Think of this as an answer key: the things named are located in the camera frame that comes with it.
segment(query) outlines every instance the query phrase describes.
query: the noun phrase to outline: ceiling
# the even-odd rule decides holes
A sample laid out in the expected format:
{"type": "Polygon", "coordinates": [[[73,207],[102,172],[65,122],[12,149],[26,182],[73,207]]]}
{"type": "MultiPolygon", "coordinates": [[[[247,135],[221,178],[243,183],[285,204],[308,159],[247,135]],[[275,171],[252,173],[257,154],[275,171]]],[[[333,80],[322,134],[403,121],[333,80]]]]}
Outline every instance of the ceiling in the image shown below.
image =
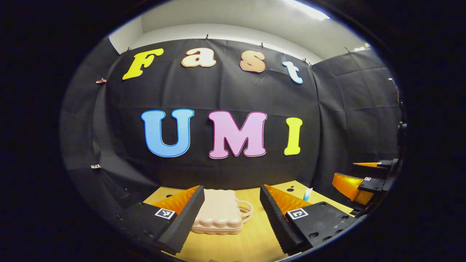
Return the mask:
{"type": "Polygon", "coordinates": [[[199,23],[256,29],[291,41],[322,59],[366,43],[335,20],[320,21],[283,0],[172,0],[144,13],[141,22],[144,33],[199,23]]]}

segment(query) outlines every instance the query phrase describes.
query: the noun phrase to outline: blue letter u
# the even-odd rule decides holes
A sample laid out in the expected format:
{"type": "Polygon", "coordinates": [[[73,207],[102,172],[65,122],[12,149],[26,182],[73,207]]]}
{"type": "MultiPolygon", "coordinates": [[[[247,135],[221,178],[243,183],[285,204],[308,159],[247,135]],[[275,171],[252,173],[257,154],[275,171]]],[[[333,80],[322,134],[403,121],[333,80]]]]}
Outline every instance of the blue letter u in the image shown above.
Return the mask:
{"type": "Polygon", "coordinates": [[[177,122],[178,142],[174,145],[165,145],[162,141],[162,119],[165,118],[165,112],[151,110],[141,115],[144,120],[147,147],[152,153],[164,158],[181,156],[188,151],[190,143],[189,119],[194,116],[194,111],[191,109],[176,109],[171,113],[171,116],[177,122]]]}

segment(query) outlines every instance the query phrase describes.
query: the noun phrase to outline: pink handbag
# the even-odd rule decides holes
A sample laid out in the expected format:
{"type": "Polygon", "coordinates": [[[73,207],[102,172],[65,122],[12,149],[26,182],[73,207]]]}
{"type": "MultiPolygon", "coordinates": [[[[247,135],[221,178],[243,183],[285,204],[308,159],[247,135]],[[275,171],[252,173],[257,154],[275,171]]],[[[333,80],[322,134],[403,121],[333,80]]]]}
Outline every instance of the pink handbag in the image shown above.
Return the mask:
{"type": "Polygon", "coordinates": [[[204,203],[192,226],[195,233],[238,234],[243,223],[253,216],[252,205],[239,200],[233,190],[204,189],[204,196],[204,203]],[[246,203],[250,208],[240,207],[239,203],[246,203]]]}

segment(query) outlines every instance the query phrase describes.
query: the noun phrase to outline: black backdrop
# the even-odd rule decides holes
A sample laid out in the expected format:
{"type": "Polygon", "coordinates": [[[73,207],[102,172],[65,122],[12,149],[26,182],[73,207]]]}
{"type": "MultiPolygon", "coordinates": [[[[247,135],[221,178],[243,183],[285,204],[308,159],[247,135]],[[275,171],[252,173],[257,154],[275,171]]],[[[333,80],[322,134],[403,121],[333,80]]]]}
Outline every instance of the black backdrop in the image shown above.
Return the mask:
{"type": "Polygon", "coordinates": [[[310,68],[287,54],[225,40],[167,41],[118,57],[105,38],[78,69],[63,102],[64,162],[81,194],[103,217],[143,200],[158,186],[243,189],[297,180],[345,202],[331,184],[334,172],[347,172],[353,162],[397,156],[400,110],[390,77],[372,50],[339,55],[310,68]],[[135,54],[158,48],[164,53],[155,56],[141,76],[122,79],[135,54]],[[192,48],[212,49],[217,63],[209,68],[183,67],[181,60],[192,48]],[[246,50],[265,55],[263,72],[240,68],[246,50]],[[284,61],[299,68],[303,84],[290,78],[284,61]],[[101,77],[106,84],[95,83],[101,77]],[[171,111],[179,108],[195,112],[189,150],[176,158],[151,153],[141,114],[163,110],[163,140],[172,145],[178,138],[171,111]],[[209,158],[213,124],[207,116],[215,110],[231,112],[239,127],[249,112],[267,113],[267,153],[209,158]],[[301,152],[291,156],[283,153],[288,117],[303,120],[301,152]],[[102,168],[91,170],[94,164],[102,168]]]}

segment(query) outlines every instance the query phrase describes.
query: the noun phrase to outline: wooden table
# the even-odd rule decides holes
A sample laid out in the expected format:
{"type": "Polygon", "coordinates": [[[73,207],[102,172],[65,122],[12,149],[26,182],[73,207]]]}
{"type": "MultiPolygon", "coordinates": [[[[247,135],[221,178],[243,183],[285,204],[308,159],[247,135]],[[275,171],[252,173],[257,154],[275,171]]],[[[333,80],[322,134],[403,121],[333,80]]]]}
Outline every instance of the wooden table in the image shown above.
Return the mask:
{"type": "MultiPolygon", "coordinates": [[[[297,181],[290,181],[273,187],[301,199],[304,196],[304,191],[308,189],[297,181]]],[[[160,187],[144,203],[153,204],[167,195],[174,195],[181,191],[183,189],[160,187]]],[[[251,220],[244,224],[241,233],[218,235],[197,234],[191,231],[181,253],[178,253],[175,256],[176,258],[188,262],[209,262],[210,260],[219,262],[275,262],[288,257],[287,254],[282,252],[268,221],[267,214],[260,203],[260,188],[235,190],[235,192],[240,200],[248,201],[254,207],[254,215],[251,220]]],[[[325,201],[349,215],[353,210],[312,191],[308,202],[314,204],[320,201],[325,201]]]]}

